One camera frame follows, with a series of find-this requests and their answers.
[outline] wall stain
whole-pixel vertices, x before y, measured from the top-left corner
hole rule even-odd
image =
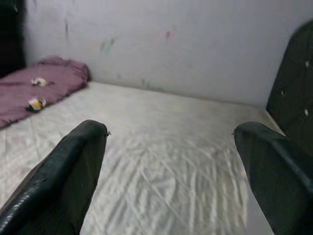
[[[165,93],[163,88],[152,86],[150,82],[146,81],[144,78],[141,80],[141,85],[145,90]]]
[[[68,42],[68,22],[67,20],[65,20],[65,38],[66,38],[66,41]]]
[[[170,31],[167,31],[167,32],[165,33],[165,38],[166,38],[167,41],[172,40],[172,39],[173,39],[173,33],[170,32]]]
[[[103,41],[101,43],[100,50],[106,53],[109,52],[111,48],[113,47],[113,45],[115,44],[115,42],[116,42],[116,38],[111,38],[109,42]]]

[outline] wrinkled fabric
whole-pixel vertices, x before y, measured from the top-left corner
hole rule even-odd
[[[86,119],[112,135],[82,235],[272,235],[232,136],[264,110],[95,82],[0,131],[0,206]]]
[[[51,85],[32,86],[31,80],[41,77]],[[32,113],[26,110],[28,102],[39,97],[47,105],[84,88],[89,79],[85,64],[58,57],[45,59],[38,64],[12,73],[0,80],[0,127],[23,119]]]

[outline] mattress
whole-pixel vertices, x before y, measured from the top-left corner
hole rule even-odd
[[[82,235],[272,235],[248,185],[233,130],[265,110],[90,82],[0,130],[0,207],[80,122],[111,136]]]

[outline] pink blanket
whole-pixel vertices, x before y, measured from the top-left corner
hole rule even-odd
[[[37,77],[49,85],[32,86]],[[87,66],[59,57],[48,58],[25,70],[0,79],[0,127],[9,125],[32,114],[27,111],[29,100],[44,98],[47,105],[61,100],[84,88],[89,80]]]

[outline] white wall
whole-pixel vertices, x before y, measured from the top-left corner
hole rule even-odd
[[[86,62],[97,81],[265,106],[313,0],[28,0],[29,63]]]

